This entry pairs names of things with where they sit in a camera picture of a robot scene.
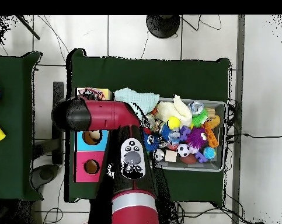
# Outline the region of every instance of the yellow ball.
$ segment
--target yellow ball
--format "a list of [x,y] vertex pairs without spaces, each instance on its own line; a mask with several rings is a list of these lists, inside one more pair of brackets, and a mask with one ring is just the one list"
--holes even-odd
[[169,117],[168,119],[168,127],[172,130],[174,128],[178,128],[180,126],[180,120],[176,117]]

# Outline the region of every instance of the green table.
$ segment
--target green table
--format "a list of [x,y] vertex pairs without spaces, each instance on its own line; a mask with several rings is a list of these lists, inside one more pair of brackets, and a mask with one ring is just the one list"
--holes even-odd
[[30,184],[32,164],[32,73],[39,52],[0,56],[0,198],[41,200]]
[[[75,87],[108,88],[114,92],[130,88],[139,93],[153,92],[161,97],[175,93],[182,99],[216,100],[228,98],[229,60],[160,61],[115,57],[86,57],[74,49],[67,58],[67,96]],[[95,197],[96,184],[73,182],[73,134],[66,133],[65,200]],[[222,205],[224,171],[219,173],[165,170],[172,201],[213,201]]]

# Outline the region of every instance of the blue box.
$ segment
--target blue box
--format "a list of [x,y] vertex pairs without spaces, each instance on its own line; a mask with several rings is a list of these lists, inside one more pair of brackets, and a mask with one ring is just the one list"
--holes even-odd
[[82,138],[83,131],[77,132],[77,151],[105,151],[106,144],[107,144],[107,135],[108,131],[106,130],[100,130],[102,133],[101,140],[96,145],[88,145],[85,143],[85,141]]

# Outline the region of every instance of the towel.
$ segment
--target towel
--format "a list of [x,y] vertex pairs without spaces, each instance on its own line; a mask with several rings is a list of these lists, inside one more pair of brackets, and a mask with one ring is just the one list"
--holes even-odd
[[114,99],[116,101],[128,103],[140,120],[142,120],[142,114],[138,107],[136,107],[133,103],[138,105],[142,112],[146,115],[154,109],[159,100],[159,94],[137,93],[129,88],[117,90],[114,95]]
[[174,116],[180,120],[180,128],[184,125],[189,127],[192,123],[192,112],[178,95],[174,96],[173,102],[159,102],[156,108],[155,118],[158,120],[167,122],[169,117]]

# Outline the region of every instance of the gray plastic bin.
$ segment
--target gray plastic bin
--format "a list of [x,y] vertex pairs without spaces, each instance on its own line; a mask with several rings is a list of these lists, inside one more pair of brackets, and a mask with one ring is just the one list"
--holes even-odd
[[[172,102],[172,98],[159,98],[160,102]],[[194,100],[183,100],[185,104],[189,104]],[[226,148],[226,134],[227,134],[227,119],[228,119],[228,106],[225,102],[221,101],[208,101],[200,100],[204,103],[204,107],[215,109],[215,115],[221,119],[220,124],[213,129],[213,133],[218,140],[219,145],[215,148],[217,155],[214,159],[208,160],[205,163],[185,164],[180,161],[177,155],[176,162],[161,162],[163,169],[168,170],[184,170],[184,171],[198,171],[198,172],[220,172],[225,167],[225,148]]]

